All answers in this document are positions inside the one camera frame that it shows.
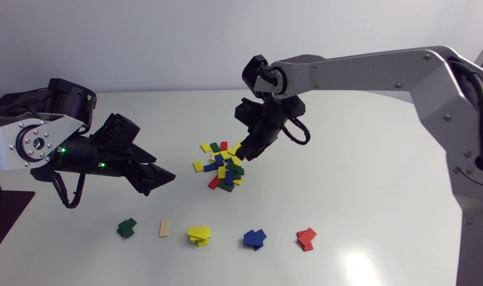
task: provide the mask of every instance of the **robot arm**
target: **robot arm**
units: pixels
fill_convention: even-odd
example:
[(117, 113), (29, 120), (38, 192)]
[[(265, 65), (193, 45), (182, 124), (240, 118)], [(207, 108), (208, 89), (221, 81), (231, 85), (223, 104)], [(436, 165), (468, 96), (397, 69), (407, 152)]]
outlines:
[[(447, 47), (426, 47), (324, 59), (303, 55), (268, 65), (255, 56), (243, 80), (263, 104), (243, 99), (235, 117), (249, 136), (236, 155), (252, 160), (276, 140), (285, 122), (304, 125), (298, 94), (310, 90), (402, 91), (421, 123), (446, 150), (453, 194), (462, 208), (457, 285), (483, 285), (483, 69)], [(306, 127), (306, 143), (310, 133)]]

